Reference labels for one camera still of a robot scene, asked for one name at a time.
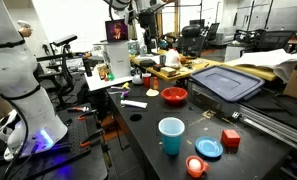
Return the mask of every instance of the plastic cup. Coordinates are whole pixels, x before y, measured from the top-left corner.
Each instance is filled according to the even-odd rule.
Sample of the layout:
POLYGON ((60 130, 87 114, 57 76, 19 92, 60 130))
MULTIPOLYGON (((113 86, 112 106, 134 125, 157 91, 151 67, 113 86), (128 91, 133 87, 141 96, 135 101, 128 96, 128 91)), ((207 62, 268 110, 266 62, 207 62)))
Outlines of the plastic cup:
POLYGON ((143 78, 143 81, 144 81, 144 86, 147 87, 147 88, 150 88, 150 77, 151 77, 150 73, 143 73, 142 74, 142 78, 143 78))
POLYGON ((162 134, 164 151, 169 155, 178 154, 185 124, 180 119, 168 117, 159 122, 158 128, 162 134))

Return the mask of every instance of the container lid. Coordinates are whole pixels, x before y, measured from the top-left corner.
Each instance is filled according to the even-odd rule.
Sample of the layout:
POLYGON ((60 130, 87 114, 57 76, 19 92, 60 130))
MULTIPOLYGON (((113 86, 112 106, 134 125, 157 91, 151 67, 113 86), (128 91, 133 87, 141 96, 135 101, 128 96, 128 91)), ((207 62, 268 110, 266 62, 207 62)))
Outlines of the container lid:
POLYGON ((212 66, 190 75, 198 85, 205 86, 228 102, 236 102, 258 93, 264 80, 231 68, 212 66))

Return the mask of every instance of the screen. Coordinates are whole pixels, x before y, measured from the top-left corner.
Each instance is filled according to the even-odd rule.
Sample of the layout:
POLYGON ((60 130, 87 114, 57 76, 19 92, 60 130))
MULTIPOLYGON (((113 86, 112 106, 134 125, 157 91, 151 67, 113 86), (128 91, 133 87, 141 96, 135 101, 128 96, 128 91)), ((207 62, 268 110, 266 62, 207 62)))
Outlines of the screen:
POLYGON ((196 25, 199 24, 201 28, 204 28, 205 26, 205 20, 204 19, 197 19, 197 20, 190 20, 189 25, 196 25))
POLYGON ((106 21, 106 35, 108 42, 128 40, 128 26, 124 19, 106 21))

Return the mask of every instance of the wire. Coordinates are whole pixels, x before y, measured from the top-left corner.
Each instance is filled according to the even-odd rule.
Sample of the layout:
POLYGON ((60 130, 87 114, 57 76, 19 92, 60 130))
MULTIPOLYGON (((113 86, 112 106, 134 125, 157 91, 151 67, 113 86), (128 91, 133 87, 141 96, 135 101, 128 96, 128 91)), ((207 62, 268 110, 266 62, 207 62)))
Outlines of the wire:
POLYGON ((25 138, 24 138, 24 141, 23 143, 19 146, 19 148, 15 151, 14 153, 14 157, 13 159, 11 160, 11 162, 9 163, 6 171, 5 171, 5 174, 4 176, 2 177, 3 180, 7 180, 8 179, 8 176, 10 175, 10 172, 11 170, 13 169, 14 165, 16 164, 17 160, 19 159, 19 157, 21 156, 22 154, 22 151, 24 149, 24 145, 26 144, 27 142, 27 139, 28 139, 28 132, 29 132, 29 128, 28 128, 28 123, 27 123, 27 119, 26 117, 24 116, 24 114, 22 113, 22 111, 20 110, 20 108, 15 104, 13 103, 11 100, 9 100, 7 97, 5 97, 4 95, 0 94, 0 97, 3 98, 4 100, 8 101, 12 106, 13 108, 15 108, 15 110, 17 111, 17 113, 19 114, 19 116, 22 118, 22 120, 24 121, 24 124, 26 126, 26 132, 25 132, 25 138))
POLYGON ((152 12, 154 13, 154 12, 158 11, 160 8, 166 6, 166 5, 170 4, 170 3, 173 3, 173 2, 177 2, 177 0, 176 0, 176 1, 172 1, 172 2, 167 2, 166 4, 163 4, 163 5, 159 6, 157 9, 155 9, 155 10, 152 11, 152 12))
POLYGON ((29 157, 17 168, 17 170, 14 173, 12 173, 9 179, 14 178, 14 176, 20 171, 20 169, 22 169, 28 163, 28 161, 31 159, 31 157, 35 154, 36 150, 38 149, 38 146, 39 146, 39 142, 36 141, 34 147, 31 150, 29 157))
POLYGON ((112 13, 111 13, 112 1, 113 1, 113 0, 110 0, 110 2, 109 2, 109 7, 108 7, 108 8, 109 8, 109 17, 110 17, 110 19, 111 19, 112 21, 115 21, 114 18, 112 17, 112 13))

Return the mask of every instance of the white robot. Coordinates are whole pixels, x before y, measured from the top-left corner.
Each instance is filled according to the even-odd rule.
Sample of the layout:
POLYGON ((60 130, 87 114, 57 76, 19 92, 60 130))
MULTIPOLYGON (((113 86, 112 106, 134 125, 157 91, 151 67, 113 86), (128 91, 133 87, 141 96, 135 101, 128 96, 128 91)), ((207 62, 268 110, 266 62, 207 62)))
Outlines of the white robot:
MULTIPOLYGON (((132 2, 131 0, 105 1, 118 11, 124 10, 132 2)), ((155 10, 161 9, 160 7, 164 5, 160 0, 136 1, 139 9, 151 6, 155 10)), ((27 139, 23 117, 20 117, 14 129, 6 127, 17 115, 17 111, 14 110, 10 113, 8 122, 0 127, 0 138, 8 146, 4 153, 7 161, 12 160, 14 153, 19 149, 23 150, 20 157, 29 156, 36 144, 38 148, 35 153, 47 151, 68 131, 56 115, 45 89, 40 87, 34 78, 33 71, 36 67, 36 58, 16 30, 7 8, 0 0, 0 93, 18 107, 17 111, 22 112, 28 126, 27 139)))

